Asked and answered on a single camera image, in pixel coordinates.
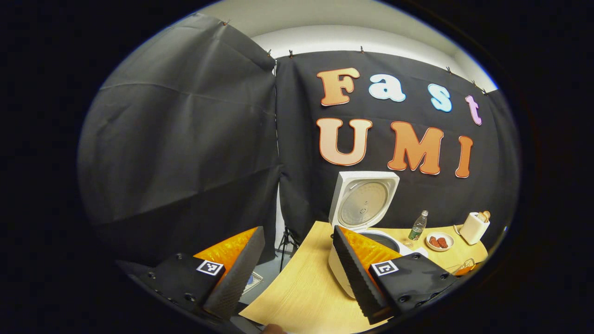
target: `inner lid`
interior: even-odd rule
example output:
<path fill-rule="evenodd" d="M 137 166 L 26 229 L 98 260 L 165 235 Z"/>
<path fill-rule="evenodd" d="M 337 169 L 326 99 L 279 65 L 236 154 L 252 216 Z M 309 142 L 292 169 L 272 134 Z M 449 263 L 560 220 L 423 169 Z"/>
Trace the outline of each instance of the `inner lid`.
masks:
<path fill-rule="evenodd" d="M 382 245 L 384 245 L 398 253 L 400 252 L 400 246 L 398 246 L 398 244 L 394 240 L 386 237 L 385 235 L 375 234 L 372 232 L 361 232 L 359 234 L 364 235 L 364 236 L 368 237 L 369 239 L 372 239 L 373 241 L 379 242 L 380 244 L 382 244 Z"/>
<path fill-rule="evenodd" d="M 360 181 L 347 194 L 339 210 L 340 223 L 349 229 L 364 226 L 386 205 L 388 188 L 377 181 Z"/>

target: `ceiling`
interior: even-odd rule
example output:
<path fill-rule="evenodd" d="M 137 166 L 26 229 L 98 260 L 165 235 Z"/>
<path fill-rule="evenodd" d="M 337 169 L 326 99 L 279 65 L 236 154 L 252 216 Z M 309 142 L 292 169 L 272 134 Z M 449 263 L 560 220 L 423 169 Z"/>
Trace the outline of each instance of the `ceiling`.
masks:
<path fill-rule="evenodd" d="M 424 23 L 374 0 L 222 0 L 198 12 L 222 21 L 230 20 L 231 26 L 249 37 L 287 28 L 332 24 L 399 34 L 450 56 L 460 50 Z"/>

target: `white wall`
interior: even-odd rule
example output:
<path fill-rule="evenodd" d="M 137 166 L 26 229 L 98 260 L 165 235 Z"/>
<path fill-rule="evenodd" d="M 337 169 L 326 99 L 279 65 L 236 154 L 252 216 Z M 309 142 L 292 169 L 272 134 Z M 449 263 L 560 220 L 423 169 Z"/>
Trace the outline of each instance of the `white wall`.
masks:
<path fill-rule="evenodd" d="M 318 51 L 359 51 L 363 46 L 363 50 L 368 52 L 411 58 L 443 69 L 450 67 L 452 72 L 469 81 L 474 80 L 488 92 L 496 89 L 489 75 L 463 50 L 458 49 L 454 56 L 450 56 L 430 45 L 386 31 L 355 26 L 304 26 L 265 33 L 252 39 L 264 50 L 271 50 L 273 58 L 288 56 L 289 50 L 297 55 Z M 274 246 L 278 247 L 285 230 L 280 199 L 277 199 L 276 217 Z"/>

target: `orange letter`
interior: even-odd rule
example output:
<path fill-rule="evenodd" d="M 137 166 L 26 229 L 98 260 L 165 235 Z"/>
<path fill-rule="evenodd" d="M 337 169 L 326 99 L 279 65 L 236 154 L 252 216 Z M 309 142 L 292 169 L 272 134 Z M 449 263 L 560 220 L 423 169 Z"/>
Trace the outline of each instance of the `orange letter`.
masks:
<path fill-rule="evenodd" d="M 341 80 L 341 75 L 348 75 L 348 77 L 344 77 L 344 79 Z M 350 67 L 342 68 L 340 70 L 320 72 L 317 77 L 322 79 L 322 85 L 324 86 L 325 96 L 322 99 L 322 105 L 343 105 L 349 101 L 349 97 L 342 94 L 342 88 L 346 89 L 347 92 L 352 93 L 355 89 L 355 84 L 351 77 L 358 78 L 359 72 Z"/>
<path fill-rule="evenodd" d="M 373 126 L 367 119 L 353 119 L 349 125 L 355 129 L 353 150 L 349 154 L 338 151 L 338 129 L 342 121 L 336 118 L 320 118 L 316 122 L 320 127 L 320 154 L 330 163 L 352 166 L 363 160 L 367 149 L 367 130 Z"/>
<path fill-rule="evenodd" d="M 440 173 L 440 146 L 444 132 L 437 128 L 428 128 L 419 142 L 412 125 L 407 122 L 393 122 L 392 129 L 396 132 L 396 146 L 394 158 L 388 163 L 388 168 L 395 171 L 406 169 L 405 154 L 408 157 L 411 170 L 415 170 L 423 157 L 421 172 L 437 175 Z"/>
<path fill-rule="evenodd" d="M 466 136 L 458 138 L 460 142 L 460 163 L 456 169 L 456 176 L 459 178 L 467 178 L 470 175 L 468 166 L 470 165 L 470 148 L 472 147 L 472 139 Z"/>

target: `white plate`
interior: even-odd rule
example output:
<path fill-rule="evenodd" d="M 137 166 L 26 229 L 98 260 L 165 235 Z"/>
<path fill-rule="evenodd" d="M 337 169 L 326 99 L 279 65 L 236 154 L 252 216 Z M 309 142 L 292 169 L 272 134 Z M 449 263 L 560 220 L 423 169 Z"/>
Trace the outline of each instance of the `white plate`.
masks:
<path fill-rule="evenodd" d="M 429 243 L 429 239 L 431 239 L 431 237 L 435 237 L 435 239 L 445 238 L 445 243 L 448 245 L 448 248 L 441 248 L 441 247 L 433 246 L 432 244 Z M 429 235 L 427 235 L 427 237 L 425 238 L 425 243 L 427 243 L 427 246 L 434 251 L 447 251 L 454 245 L 454 238 L 452 238 L 451 235 L 449 235 L 447 233 L 433 232 L 433 233 L 429 233 Z"/>

